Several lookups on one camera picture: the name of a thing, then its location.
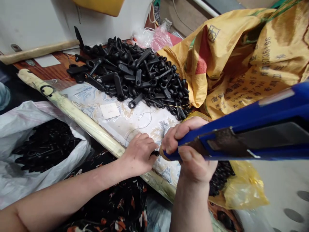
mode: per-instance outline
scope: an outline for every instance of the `wooden hammer handle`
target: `wooden hammer handle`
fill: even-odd
[[[53,45],[42,46],[28,51],[21,51],[11,55],[0,55],[0,61],[4,64],[13,64],[22,60],[44,56],[53,52],[61,51],[79,45],[79,40],[70,40]]]

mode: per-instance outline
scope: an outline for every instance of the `pink plastic bag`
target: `pink plastic bag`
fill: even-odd
[[[150,47],[154,52],[161,50],[165,46],[173,46],[171,38],[168,35],[166,23],[155,30],[151,28],[137,30],[133,34],[133,37],[133,44],[136,43],[142,48]]]

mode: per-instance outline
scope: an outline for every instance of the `human arm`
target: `human arm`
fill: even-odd
[[[151,170],[157,144],[138,134],[121,158],[32,193],[0,211],[3,231],[51,231],[99,192]]]
[[[207,121],[193,117],[171,128],[162,142],[162,149],[168,154],[176,151],[177,140],[189,131],[200,128]],[[217,161],[206,161],[195,149],[181,146],[178,152],[182,159],[172,210],[170,231],[212,231],[208,211],[209,182],[214,174]]]

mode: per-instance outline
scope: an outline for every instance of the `white pipe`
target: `white pipe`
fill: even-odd
[[[217,17],[219,14],[215,12],[210,6],[208,6],[205,2],[202,0],[193,0],[199,5],[201,8],[203,8],[207,13],[209,13],[212,17]]]

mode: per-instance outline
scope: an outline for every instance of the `white wall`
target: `white wall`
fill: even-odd
[[[309,197],[309,160],[252,163],[264,182],[265,194],[270,201],[270,205],[263,207],[270,225],[282,232],[307,232],[309,201],[300,198],[297,192],[306,191],[308,192],[306,196]],[[284,209],[296,211],[304,221],[296,222],[290,219]]]
[[[144,27],[151,0],[125,0],[118,17],[85,8],[71,0],[0,0],[0,51],[22,50],[75,39],[77,26],[85,45],[107,42],[110,37],[129,39]]]

